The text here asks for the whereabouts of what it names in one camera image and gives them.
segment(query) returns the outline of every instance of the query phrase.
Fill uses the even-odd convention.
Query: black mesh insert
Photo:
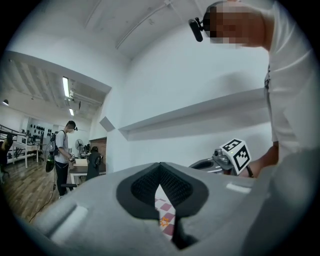
[[[155,168],[134,181],[131,186],[131,192],[138,200],[154,207],[158,187],[159,172],[158,168]]]
[[[163,166],[160,166],[159,169],[160,185],[173,207],[177,207],[192,194],[193,188],[190,183],[186,182]]]

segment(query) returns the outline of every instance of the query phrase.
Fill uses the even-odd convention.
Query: wooden floor
[[[44,211],[49,205],[59,198],[58,189],[53,192],[54,178],[57,179],[54,171],[46,172],[46,163],[36,162],[32,157],[28,158],[28,168],[25,161],[21,160],[15,164],[8,164],[5,169],[10,174],[4,175],[2,190],[7,203],[14,214],[29,222],[34,214],[49,201],[41,210]]]

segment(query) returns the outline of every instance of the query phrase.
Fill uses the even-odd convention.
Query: pink checkered cloth
[[[172,239],[174,234],[176,210],[169,201],[155,198],[155,209],[159,211],[159,224],[163,234]]]

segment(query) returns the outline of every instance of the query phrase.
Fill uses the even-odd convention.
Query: white shelf
[[[154,125],[157,123],[174,120],[186,116],[191,116],[203,112],[220,110],[224,108],[232,108],[241,104],[256,102],[264,99],[264,88],[253,89],[245,92],[230,94],[223,97],[214,98],[180,109],[176,109],[167,113],[163,113],[145,120],[131,123],[121,127],[121,131],[131,131],[142,127]]]

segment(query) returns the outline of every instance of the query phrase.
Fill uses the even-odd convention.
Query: wall shelf
[[[154,125],[157,123],[170,121],[186,116],[200,114],[208,111],[221,110],[236,107],[250,102],[261,101],[264,99],[264,88],[248,90],[244,92],[234,93],[223,97],[214,98],[197,104],[189,105],[180,109],[176,109],[167,113],[147,118],[138,122],[131,123],[121,127],[121,131],[131,131],[142,127]]]

